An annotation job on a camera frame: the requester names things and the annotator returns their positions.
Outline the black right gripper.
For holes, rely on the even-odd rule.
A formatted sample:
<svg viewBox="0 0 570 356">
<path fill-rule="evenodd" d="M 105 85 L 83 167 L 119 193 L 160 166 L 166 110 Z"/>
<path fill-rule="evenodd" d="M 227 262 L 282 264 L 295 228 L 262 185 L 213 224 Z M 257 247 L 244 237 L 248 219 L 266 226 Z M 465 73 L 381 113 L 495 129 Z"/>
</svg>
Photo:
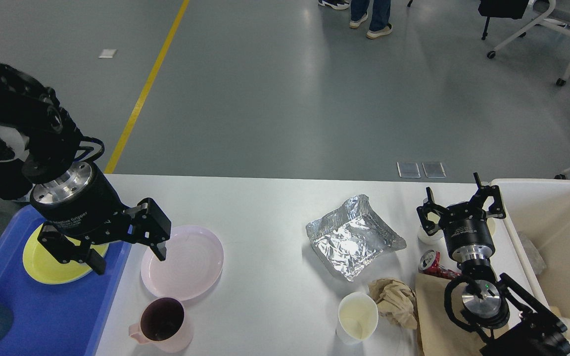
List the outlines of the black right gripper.
<svg viewBox="0 0 570 356">
<path fill-rule="evenodd" d="M 473 173 L 477 190 L 468 205 L 444 207 L 434 201 L 432 189 L 426 187 L 425 202 L 417 207 L 419 221 L 428 236 L 443 230 L 450 259 L 466 262 L 472 259 L 488 260 L 496 252 L 488 218 L 504 219 L 505 207 L 500 187 L 482 184 Z"/>
</svg>

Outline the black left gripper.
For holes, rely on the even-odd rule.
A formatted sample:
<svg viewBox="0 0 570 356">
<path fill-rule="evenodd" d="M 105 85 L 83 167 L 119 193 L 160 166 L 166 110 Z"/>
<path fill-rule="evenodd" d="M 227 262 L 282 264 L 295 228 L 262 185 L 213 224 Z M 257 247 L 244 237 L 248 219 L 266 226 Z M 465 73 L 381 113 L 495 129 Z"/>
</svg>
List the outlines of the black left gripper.
<svg viewBox="0 0 570 356">
<path fill-rule="evenodd" d="M 92 244 L 113 241 L 145 245 L 167 259 L 171 221 L 164 211 L 152 198 L 128 208 L 93 162 L 74 162 L 60 178 L 35 185 L 30 204 L 46 220 L 38 242 L 61 264 L 86 264 L 104 275 L 106 262 Z"/>
</svg>

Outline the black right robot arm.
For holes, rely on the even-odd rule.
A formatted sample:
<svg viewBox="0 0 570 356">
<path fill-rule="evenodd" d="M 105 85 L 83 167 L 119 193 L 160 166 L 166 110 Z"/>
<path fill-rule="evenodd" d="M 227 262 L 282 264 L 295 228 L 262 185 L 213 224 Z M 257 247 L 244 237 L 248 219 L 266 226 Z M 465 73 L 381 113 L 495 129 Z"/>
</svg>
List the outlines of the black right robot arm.
<svg viewBox="0 0 570 356">
<path fill-rule="evenodd" d="M 477 334 L 483 356 L 567 356 L 567 326 L 506 273 L 496 275 L 496 248 L 488 220 L 504 219 L 497 185 L 485 185 L 474 173 L 477 190 L 468 201 L 437 204 L 430 187 L 416 211 L 421 228 L 433 237 L 442 232 L 446 251 L 460 273 L 445 288 L 443 308 L 449 320 Z"/>
</svg>

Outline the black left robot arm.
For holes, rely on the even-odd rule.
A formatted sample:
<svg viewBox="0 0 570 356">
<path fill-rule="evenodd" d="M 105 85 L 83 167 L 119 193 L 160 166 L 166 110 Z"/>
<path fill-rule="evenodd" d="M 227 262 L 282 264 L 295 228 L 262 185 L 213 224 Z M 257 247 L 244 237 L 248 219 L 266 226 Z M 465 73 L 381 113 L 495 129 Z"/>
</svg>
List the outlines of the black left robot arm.
<svg viewBox="0 0 570 356">
<path fill-rule="evenodd" d="M 34 188 L 30 205 L 45 218 L 38 242 L 59 263 L 74 261 L 102 275 L 95 245 L 114 241 L 147 246 L 167 258 L 171 221 L 154 199 L 122 203 L 96 160 L 102 140 L 83 135 L 53 88 L 0 63 L 0 162 L 23 160 Z"/>
</svg>

